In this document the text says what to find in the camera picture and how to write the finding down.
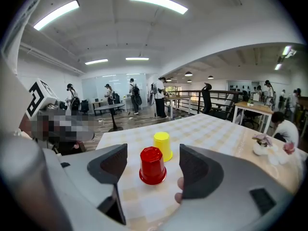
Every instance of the hand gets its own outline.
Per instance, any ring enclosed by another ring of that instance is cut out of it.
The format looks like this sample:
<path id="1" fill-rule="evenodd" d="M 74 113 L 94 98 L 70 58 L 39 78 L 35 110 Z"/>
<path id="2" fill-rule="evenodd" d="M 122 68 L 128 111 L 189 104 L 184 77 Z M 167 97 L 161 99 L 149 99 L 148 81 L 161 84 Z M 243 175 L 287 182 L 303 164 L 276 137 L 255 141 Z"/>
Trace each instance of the hand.
<path id="1" fill-rule="evenodd" d="M 184 177 L 180 177 L 178 179 L 178 187 L 181 188 L 183 190 L 184 188 Z M 175 195 L 174 195 L 174 199 L 175 201 L 177 201 L 179 204 L 181 203 L 182 201 L 182 194 L 177 192 Z"/>

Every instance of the wooden table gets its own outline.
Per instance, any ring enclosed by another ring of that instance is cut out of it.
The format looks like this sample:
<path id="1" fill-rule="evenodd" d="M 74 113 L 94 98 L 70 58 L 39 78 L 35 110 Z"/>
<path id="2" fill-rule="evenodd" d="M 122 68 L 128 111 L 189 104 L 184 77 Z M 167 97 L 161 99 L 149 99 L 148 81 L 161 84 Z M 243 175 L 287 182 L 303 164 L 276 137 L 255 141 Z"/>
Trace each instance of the wooden table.
<path id="1" fill-rule="evenodd" d="M 189 99 L 188 100 L 188 114 L 191 113 L 191 96 L 172 96 L 172 97 L 164 97 L 165 100 L 169 100 L 170 101 L 170 116 L 171 119 L 173 118 L 173 103 L 172 101 L 175 100 L 175 109 L 177 109 L 177 101 L 176 100 L 180 100 L 180 99 Z"/>
<path id="2" fill-rule="evenodd" d="M 268 107 L 266 105 L 257 104 L 257 103 L 255 103 L 254 106 L 247 106 L 247 102 L 236 103 L 235 104 L 235 111 L 234 111 L 234 115 L 233 115 L 233 121 L 232 121 L 233 123 L 235 123 L 238 108 L 242 109 L 242 117 L 241 117 L 240 124 L 242 124 L 245 110 L 249 110 L 249 111 L 252 111 L 252 112 L 257 112 L 257 113 L 262 114 L 263 119 L 262 119 L 262 117 L 260 117 L 260 120 L 259 120 L 259 123 L 262 120 L 261 126 L 259 128 L 259 132 L 261 132 L 261 130 L 263 128 L 263 125 L 264 125 L 264 122 L 265 122 L 265 116 L 268 116 L 268 120 L 266 122 L 266 126 L 265 126 L 264 131 L 263 131 L 263 133 L 267 133 L 269 126 L 270 126 L 269 124 L 270 124 L 270 120 L 271 120 L 271 115 L 274 113 L 270 109 L 270 107 Z"/>
<path id="3" fill-rule="evenodd" d="M 139 177 L 140 152 L 153 146 L 153 135 L 159 131 L 170 135 L 173 157 L 165 162 L 166 179 L 159 185 L 146 185 Z M 179 166 L 181 143 L 246 159 L 295 194 L 304 176 L 303 160 L 307 153 L 296 148 L 288 156 L 286 164 L 272 165 L 267 155 L 254 154 L 256 140 L 252 137 L 256 134 L 259 132 L 213 116 L 198 114 L 141 128 L 104 133 L 96 150 L 115 144 L 128 144 L 127 165 L 117 184 L 118 193 L 127 227 L 135 231 L 146 231 L 156 230 L 180 206 L 175 202 L 174 194 L 180 192 L 177 180 L 183 176 Z M 272 142 L 282 150 L 283 142 L 274 138 Z"/>

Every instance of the glass wall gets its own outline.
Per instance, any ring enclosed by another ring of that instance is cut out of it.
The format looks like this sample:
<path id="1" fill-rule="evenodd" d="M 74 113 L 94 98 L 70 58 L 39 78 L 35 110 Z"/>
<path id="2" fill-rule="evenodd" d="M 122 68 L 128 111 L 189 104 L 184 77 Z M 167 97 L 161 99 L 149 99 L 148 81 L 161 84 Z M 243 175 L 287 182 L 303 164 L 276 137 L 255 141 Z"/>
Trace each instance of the glass wall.
<path id="1" fill-rule="evenodd" d="M 147 89 L 146 89 L 146 77 L 145 74 L 120 74 L 120 75 L 107 75 L 97 76 L 94 78 L 83 79 L 82 89 L 83 97 L 87 99 L 89 103 L 95 102 L 95 99 L 103 100 L 107 104 L 107 98 L 105 94 L 107 89 L 106 84 L 109 84 L 111 88 L 120 96 L 120 100 L 124 97 L 128 97 L 129 94 L 129 80 L 133 78 L 134 82 L 140 89 L 140 96 L 142 99 L 143 107 L 147 106 Z"/>

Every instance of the plastic cup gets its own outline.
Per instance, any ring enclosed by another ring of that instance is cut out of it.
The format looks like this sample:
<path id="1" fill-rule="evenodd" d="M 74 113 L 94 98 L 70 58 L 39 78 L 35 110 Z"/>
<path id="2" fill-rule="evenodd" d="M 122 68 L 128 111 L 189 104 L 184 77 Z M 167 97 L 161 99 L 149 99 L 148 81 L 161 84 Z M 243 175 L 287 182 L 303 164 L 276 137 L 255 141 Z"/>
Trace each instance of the plastic cup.
<path id="1" fill-rule="evenodd" d="M 161 183 L 167 175 L 164 166 L 163 154 L 156 147 L 144 148 L 140 153 L 140 179 L 149 185 L 157 185 Z"/>
<path id="2" fill-rule="evenodd" d="M 164 162 L 169 161 L 172 156 L 172 150 L 170 148 L 170 136 L 166 132 L 158 132 L 154 135 L 154 147 L 160 149 L 163 154 Z"/>

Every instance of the fluorescent light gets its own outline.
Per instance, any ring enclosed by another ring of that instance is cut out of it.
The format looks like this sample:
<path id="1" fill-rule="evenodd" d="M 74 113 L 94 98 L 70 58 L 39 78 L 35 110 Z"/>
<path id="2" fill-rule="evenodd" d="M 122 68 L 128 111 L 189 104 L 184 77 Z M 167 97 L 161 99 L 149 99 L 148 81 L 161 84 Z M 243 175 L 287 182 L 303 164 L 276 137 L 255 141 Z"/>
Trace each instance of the fluorescent light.
<path id="1" fill-rule="evenodd" d="M 143 61 L 148 61 L 149 58 L 148 57 L 127 57 L 126 60 L 130 61 L 130 60 L 143 60 Z"/>
<path id="2" fill-rule="evenodd" d="M 45 16 L 43 19 L 41 19 L 39 22 L 37 22 L 34 25 L 34 28 L 36 30 L 41 30 L 44 26 L 46 26 L 49 22 L 52 22 L 54 19 L 58 18 L 59 16 L 70 12 L 74 9 L 79 8 L 79 4 L 77 2 L 77 0 L 74 0 L 66 5 L 63 5 L 62 7 L 60 7 L 59 9 L 56 9 L 55 11 L 51 12 L 50 14 L 48 14 L 47 16 Z"/>
<path id="3" fill-rule="evenodd" d="M 275 67 L 275 70 L 280 69 L 281 65 L 282 65 L 282 64 L 277 64 L 277 66 Z"/>
<path id="4" fill-rule="evenodd" d="M 96 60 L 96 61 L 92 61 L 92 62 L 87 62 L 85 64 L 90 65 L 90 64 L 104 63 L 104 62 L 107 62 L 107 61 L 108 61 L 108 59 L 101 59 L 101 60 Z"/>
<path id="5" fill-rule="evenodd" d="M 133 1 L 141 1 L 141 2 L 148 2 L 148 3 L 153 3 L 159 6 L 163 6 L 165 8 L 174 10 L 178 13 L 185 14 L 185 12 L 188 10 L 184 6 L 173 2 L 171 0 L 133 0 Z"/>
<path id="6" fill-rule="evenodd" d="M 291 49 L 291 46 L 286 46 L 286 47 L 284 48 L 284 50 L 283 50 L 282 55 L 283 55 L 283 56 L 287 55 L 287 54 L 289 53 L 290 49 Z"/>

